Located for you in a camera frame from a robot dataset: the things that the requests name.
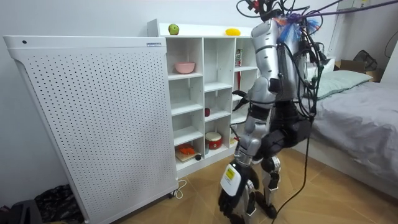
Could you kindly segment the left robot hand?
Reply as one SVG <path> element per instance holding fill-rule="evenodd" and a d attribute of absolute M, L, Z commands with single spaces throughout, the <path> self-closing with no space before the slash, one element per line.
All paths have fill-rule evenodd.
<path fill-rule="evenodd" d="M 226 166 L 220 185 L 220 212 L 230 223 L 252 223 L 256 212 L 255 193 L 259 188 L 259 179 L 254 169 L 233 160 Z"/>

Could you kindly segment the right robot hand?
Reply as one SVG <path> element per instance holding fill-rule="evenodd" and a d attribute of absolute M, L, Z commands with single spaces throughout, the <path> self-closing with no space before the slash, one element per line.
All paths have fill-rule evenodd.
<path fill-rule="evenodd" d="M 239 96 L 238 104 L 234 107 L 233 111 L 237 111 L 240 107 L 249 103 L 251 97 L 249 93 L 246 93 L 242 90 L 235 90 L 232 92 L 233 96 Z"/>

